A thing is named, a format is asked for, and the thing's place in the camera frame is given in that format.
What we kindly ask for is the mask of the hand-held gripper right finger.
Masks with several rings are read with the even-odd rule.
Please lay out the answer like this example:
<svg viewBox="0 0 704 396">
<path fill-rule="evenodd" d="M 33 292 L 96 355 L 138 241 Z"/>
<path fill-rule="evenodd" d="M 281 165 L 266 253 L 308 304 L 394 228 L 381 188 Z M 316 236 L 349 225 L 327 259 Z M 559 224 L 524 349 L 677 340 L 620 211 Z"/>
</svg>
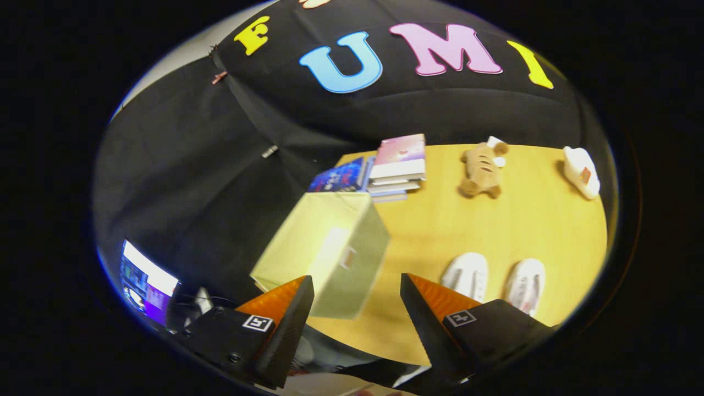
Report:
<svg viewBox="0 0 704 396">
<path fill-rule="evenodd" d="M 440 389 L 482 380 L 543 344 L 556 329 L 503 299 L 480 303 L 412 273 L 400 297 Z"/>
</svg>

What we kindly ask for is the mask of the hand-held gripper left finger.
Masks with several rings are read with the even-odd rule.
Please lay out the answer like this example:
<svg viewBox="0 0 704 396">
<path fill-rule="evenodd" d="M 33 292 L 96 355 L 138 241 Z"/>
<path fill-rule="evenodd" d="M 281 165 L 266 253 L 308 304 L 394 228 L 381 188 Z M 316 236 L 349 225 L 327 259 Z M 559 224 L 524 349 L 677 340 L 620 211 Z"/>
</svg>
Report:
<svg viewBox="0 0 704 396">
<path fill-rule="evenodd" d="M 235 309 L 214 306 L 174 341 L 237 381 L 283 388 L 314 296 L 312 277 L 304 275 Z"/>
</svg>

